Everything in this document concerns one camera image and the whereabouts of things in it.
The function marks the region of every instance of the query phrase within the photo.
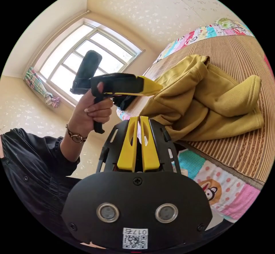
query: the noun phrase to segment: screw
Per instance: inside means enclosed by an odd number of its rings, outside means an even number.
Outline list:
[[[76,227],[75,224],[70,223],[70,224],[69,224],[69,227],[70,227],[70,229],[71,229],[72,231],[77,231],[77,227]]]
[[[133,182],[134,182],[134,185],[141,185],[142,184],[142,179],[141,178],[134,178]]]
[[[200,231],[203,231],[204,230],[204,225],[201,224],[198,226],[197,230],[200,232]]]

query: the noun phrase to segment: teal fabric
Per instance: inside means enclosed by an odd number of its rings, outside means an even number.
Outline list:
[[[180,151],[178,156],[181,169],[188,171],[188,177],[194,179],[202,168],[205,159],[190,150]]]

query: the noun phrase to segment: qr code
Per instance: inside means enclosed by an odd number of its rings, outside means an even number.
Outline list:
[[[147,249],[147,242],[147,235],[123,235],[123,248],[126,249]]]

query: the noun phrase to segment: gold watch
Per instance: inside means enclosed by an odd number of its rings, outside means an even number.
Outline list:
[[[74,134],[72,133],[69,128],[68,128],[68,124],[66,124],[66,129],[67,129],[67,132],[69,134],[69,137],[76,143],[81,143],[81,142],[85,142],[87,140],[86,137],[83,137],[82,135],[80,134]]]

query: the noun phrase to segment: black handle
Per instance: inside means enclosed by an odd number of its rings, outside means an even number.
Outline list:
[[[100,93],[97,89],[91,89],[93,96],[95,97],[94,103],[99,103],[104,99],[104,95]],[[105,131],[102,129],[102,123],[94,121],[94,130],[98,134],[103,134]]]

